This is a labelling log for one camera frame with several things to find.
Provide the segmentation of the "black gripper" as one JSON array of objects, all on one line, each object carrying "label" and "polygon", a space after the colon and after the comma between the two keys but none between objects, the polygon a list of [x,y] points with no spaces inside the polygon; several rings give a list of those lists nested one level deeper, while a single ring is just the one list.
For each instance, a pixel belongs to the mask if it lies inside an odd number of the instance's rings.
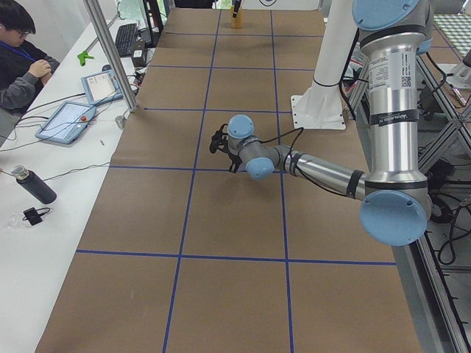
[{"label": "black gripper", "polygon": [[240,165],[242,164],[242,161],[241,161],[241,158],[238,155],[233,154],[232,152],[230,152],[228,154],[228,156],[231,160],[231,165],[229,167],[229,172],[234,174],[236,172],[236,170],[239,169]]},{"label": "black gripper", "polygon": [[233,11],[234,11],[234,12],[238,12],[238,11],[239,11],[240,6],[241,6],[241,3],[242,3],[242,0],[235,0],[235,1],[234,1],[234,5],[233,5],[233,6],[234,6]]}]

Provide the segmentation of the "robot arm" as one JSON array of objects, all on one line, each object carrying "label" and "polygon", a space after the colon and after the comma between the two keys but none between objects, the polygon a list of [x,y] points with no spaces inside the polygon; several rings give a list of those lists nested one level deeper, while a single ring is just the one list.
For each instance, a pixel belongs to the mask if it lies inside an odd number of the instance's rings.
[{"label": "robot arm", "polygon": [[431,216],[428,182],[418,167],[416,58],[429,50],[432,1],[333,1],[312,86],[292,97],[298,129],[340,129],[339,83],[352,50],[366,56],[372,162],[368,172],[269,146],[246,115],[235,115],[212,137],[236,171],[253,179],[275,170],[303,177],[331,193],[361,201],[360,219],[375,240],[405,246],[419,239]]}]

